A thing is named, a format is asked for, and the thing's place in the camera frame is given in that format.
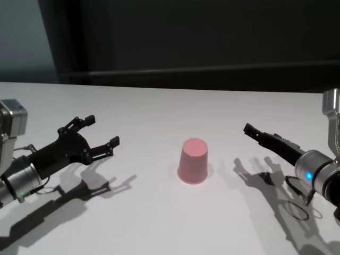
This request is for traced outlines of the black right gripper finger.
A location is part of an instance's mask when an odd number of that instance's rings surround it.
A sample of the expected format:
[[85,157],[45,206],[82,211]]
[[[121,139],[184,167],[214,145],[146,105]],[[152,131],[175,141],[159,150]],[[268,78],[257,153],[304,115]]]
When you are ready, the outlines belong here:
[[274,136],[276,139],[278,139],[278,140],[284,142],[285,144],[289,145],[290,147],[294,148],[295,150],[300,150],[300,149],[301,149],[301,147],[300,147],[298,144],[293,143],[293,142],[291,142],[290,140],[287,140],[287,139],[281,137],[280,135],[278,135],[278,134],[276,134],[276,133],[274,133],[273,136]]
[[256,129],[251,124],[247,123],[243,132],[245,135],[255,140],[259,145],[264,146],[266,144],[266,133]]

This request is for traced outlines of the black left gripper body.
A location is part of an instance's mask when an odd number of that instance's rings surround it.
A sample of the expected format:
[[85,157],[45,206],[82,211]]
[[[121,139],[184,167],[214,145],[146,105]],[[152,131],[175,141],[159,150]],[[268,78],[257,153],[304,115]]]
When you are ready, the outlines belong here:
[[74,131],[66,131],[55,142],[29,155],[29,162],[44,180],[70,164],[90,165],[93,160],[86,139]]

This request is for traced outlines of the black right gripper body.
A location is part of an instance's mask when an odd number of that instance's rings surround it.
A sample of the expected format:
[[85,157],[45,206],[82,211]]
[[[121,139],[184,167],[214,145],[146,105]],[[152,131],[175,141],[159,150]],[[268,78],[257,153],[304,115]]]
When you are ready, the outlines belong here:
[[305,154],[304,150],[295,150],[269,133],[266,133],[266,144],[262,147],[271,150],[293,166],[295,166],[297,160]]

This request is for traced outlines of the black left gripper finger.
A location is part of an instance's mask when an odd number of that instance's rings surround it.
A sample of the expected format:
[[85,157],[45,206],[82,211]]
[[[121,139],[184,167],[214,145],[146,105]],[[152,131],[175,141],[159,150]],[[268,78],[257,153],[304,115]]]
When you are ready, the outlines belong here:
[[82,153],[82,163],[84,165],[90,165],[97,160],[101,160],[107,157],[112,157],[114,155],[113,150],[117,146],[120,145],[120,138],[119,136],[115,136],[114,138],[110,139],[104,145],[97,146],[94,148],[89,148],[84,150]]
[[61,127],[57,130],[58,134],[67,134],[69,132],[78,133],[82,128],[95,124],[96,119],[94,115],[89,115],[85,119],[75,117],[66,126]]

